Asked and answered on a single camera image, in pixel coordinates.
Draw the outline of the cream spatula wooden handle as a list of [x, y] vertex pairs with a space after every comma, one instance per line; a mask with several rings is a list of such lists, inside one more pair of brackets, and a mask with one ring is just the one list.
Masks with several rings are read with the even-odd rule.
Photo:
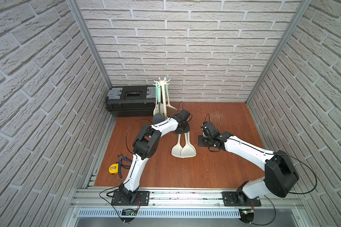
[[195, 147], [190, 143], [189, 132], [185, 133], [185, 146], [181, 150], [182, 158], [192, 158], [197, 155]]
[[174, 157], [182, 158], [182, 155], [181, 155], [182, 149], [183, 149], [183, 147], [181, 146], [181, 134], [179, 134], [177, 144], [175, 146], [173, 146], [173, 148], [171, 150], [171, 154]]

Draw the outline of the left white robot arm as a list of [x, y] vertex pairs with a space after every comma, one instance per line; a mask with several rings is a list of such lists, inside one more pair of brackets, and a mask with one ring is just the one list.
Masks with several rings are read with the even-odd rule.
[[148, 160], [157, 151], [161, 137], [174, 132], [189, 132], [188, 118], [191, 114], [182, 109], [179, 113], [164, 118], [156, 114], [152, 124], [144, 124], [133, 142], [133, 160], [125, 181], [118, 187], [122, 197], [132, 204], [137, 200], [137, 191], [143, 170]]

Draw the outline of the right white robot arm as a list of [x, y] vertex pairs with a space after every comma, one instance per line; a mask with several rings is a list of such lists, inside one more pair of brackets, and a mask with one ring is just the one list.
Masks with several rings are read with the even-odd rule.
[[285, 198], [299, 180], [299, 175], [286, 152], [265, 150], [229, 132], [220, 133], [211, 122], [204, 122], [201, 129], [204, 143], [209, 148], [216, 148], [216, 152], [224, 150], [236, 154], [264, 171], [264, 177], [247, 181], [237, 189], [234, 198], [239, 204], [245, 205], [252, 199], [267, 194]]

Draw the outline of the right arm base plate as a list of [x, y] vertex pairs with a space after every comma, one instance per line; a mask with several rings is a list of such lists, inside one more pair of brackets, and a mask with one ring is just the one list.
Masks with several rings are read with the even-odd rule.
[[225, 207], [261, 207], [259, 197], [249, 199], [246, 195], [236, 191], [221, 192]]

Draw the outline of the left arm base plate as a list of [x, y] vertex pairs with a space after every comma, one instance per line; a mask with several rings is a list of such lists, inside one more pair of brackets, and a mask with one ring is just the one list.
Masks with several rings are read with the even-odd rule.
[[113, 206], [148, 206], [149, 191], [137, 191], [136, 195], [123, 195], [119, 190], [116, 190], [112, 195], [111, 204]]

